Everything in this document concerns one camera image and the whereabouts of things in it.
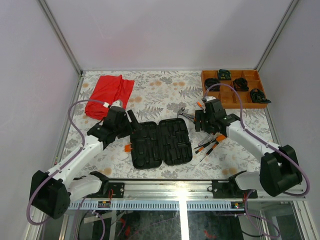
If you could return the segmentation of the black plastic tool case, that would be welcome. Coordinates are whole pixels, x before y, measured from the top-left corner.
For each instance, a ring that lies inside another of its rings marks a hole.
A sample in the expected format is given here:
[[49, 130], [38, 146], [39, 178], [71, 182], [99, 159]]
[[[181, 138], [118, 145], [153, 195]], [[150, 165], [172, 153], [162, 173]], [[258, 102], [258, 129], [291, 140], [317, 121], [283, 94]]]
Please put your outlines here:
[[189, 163], [193, 158], [192, 145], [186, 122], [182, 118], [146, 121], [130, 134], [130, 144], [124, 147], [131, 154], [134, 168], [148, 170], [162, 163], [176, 166]]

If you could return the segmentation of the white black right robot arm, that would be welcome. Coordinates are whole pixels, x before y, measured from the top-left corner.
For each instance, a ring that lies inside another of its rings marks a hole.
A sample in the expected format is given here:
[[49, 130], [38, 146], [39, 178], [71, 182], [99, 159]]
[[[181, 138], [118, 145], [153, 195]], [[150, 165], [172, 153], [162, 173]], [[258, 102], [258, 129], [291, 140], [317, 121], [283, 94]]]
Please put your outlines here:
[[290, 145], [279, 146], [262, 139], [246, 127], [239, 116], [228, 114], [216, 98], [206, 101], [204, 106], [195, 111], [195, 130], [219, 133], [235, 141], [260, 163], [258, 171], [242, 171], [232, 176], [233, 181], [227, 188], [231, 196], [237, 198], [246, 190], [259, 190], [276, 197], [302, 183], [297, 155]]

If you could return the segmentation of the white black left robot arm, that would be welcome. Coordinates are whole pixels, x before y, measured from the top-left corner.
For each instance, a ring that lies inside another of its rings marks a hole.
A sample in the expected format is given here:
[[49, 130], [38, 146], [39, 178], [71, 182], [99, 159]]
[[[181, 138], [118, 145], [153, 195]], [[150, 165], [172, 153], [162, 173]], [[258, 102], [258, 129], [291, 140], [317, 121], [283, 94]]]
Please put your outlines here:
[[111, 106], [102, 122], [96, 123], [82, 143], [64, 160], [46, 172], [37, 171], [31, 179], [27, 208], [35, 207], [52, 219], [60, 218], [70, 203], [89, 195], [110, 193], [109, 179], [98, 171], [76, 177], [80, 170], [116, 139], [141, 130], [132, 110]]

